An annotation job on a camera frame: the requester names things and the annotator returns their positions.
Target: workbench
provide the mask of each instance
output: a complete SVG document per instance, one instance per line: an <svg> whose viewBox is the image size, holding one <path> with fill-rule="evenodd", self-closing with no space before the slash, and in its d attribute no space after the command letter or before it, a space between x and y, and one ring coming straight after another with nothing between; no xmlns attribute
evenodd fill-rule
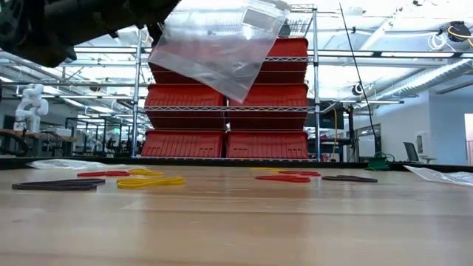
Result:
<svg viewBox="0 0 473 266"><path fill-rule="evenodd" d="M26 132L23 135L22 131L16 131L12 129L0 129L0 132L6 132L10 134L14 134L19 137L24 137L27 140L32 140L33 141L33 148L32 148L32 156L41 156L41 151L42 151L42 143L44 140L51 140L51 141L56 141L56 137L52 136L51 134L47 133L32 133L32 132ZM72 147L73 143L77 141L77 138L75 137L65 137L61 136L61 142L62 142L62 149L64 150L64 156L71 156L72 155ZM11 143L9 142L9 139L3 143L4 147L6 149L10 149Z"/></svg>
<svg viewBox="0 0 473 266"><path fill-rule="evenodd" d="M246 167L149 166L184 186L12 191L75 178L0 171L3 265L472 265L473 188L409 172L308 169L379 183L255 180Z"/></svg>

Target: office chair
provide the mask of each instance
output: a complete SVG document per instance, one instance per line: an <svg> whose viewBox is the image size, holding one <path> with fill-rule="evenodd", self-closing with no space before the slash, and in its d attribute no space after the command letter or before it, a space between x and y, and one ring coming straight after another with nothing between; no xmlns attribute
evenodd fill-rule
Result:
<svg viewBox="0 0 473 266"><path fill-rule="evenodd" d="M406 147L406 153L407 153L407 159L411 163L420 163L421 161L419 160L419 156L417 155L417 152L415 150L415 146L413 143L404 143L404 147ZM422 157L422 159L427 161L427 164L430 163L431 160L436 160L436 158L430 158L430 157Z"/></svg>

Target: plastic bag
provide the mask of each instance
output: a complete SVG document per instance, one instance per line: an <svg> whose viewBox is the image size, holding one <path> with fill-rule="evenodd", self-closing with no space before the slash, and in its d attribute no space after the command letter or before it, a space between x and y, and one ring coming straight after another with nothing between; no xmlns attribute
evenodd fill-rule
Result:
<svg viewBox="0 0 473 266"><path fill-rule="evenodd" d="M104 163L87 162L81 160L68 160L68 159L51 159L51 160L39 160L31 163L27 163L27 166L37 169L71 169L71 170L84 170L84 169L97 169L97 168L128 168L126 165L106 165Z"/></svg>
<svg viewBox="0 0 473 266"><path fill-rule="evenodd" d="M289 12L279 0L182 0L148 61L241 103Z"/></svg>
<svg viewBox="0 0 473 266"><path fill-rule="evenodd" d="M451 183L456 185L469 185L473 186L473 174L467 172L456 172L456 173L440 173L428 168L417 168L412 166L404 166L409 171L417 174L419 177L424 178L427 181Z"/></svg>

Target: shelf post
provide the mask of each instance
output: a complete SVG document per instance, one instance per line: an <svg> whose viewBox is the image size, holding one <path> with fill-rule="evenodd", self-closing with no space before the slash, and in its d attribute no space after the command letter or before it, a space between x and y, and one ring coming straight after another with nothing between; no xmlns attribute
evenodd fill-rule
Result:
<svg viewBox="0 0 473 266"><path fill-rule="evenodd" d="M316 154L321 162L320 149L320 96L319 96L319 46L317 39L317 9L313 9L313 93L315 95L314 103L316 108Z"/></svg>
<svg viewBox="0 0 473 266"><path fill-rule="evenodd" d="M133 137L132 137L132 157L136 156L136 141L138 135L138 101L140 96L140 71L141 71L141 45L143 31L138 30L138 44L136 47L136 73L135 73L135 93L133 94Z"/></svg>

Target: white robot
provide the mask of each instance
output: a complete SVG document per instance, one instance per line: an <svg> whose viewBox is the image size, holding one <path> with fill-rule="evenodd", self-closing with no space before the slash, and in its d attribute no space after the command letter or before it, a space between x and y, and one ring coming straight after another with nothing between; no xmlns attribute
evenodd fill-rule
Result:
<svg viewBox="0 0 473 266"><path fill-rule="evenodd" d="M44 87L41 84L30 84L28 89L23 90L23 98L16 108L14 129L29 132L39 132L39 123L42 115L47 115L49 104L41 98ZM33 107L29 111L25 110L29 105Z"/></svg>

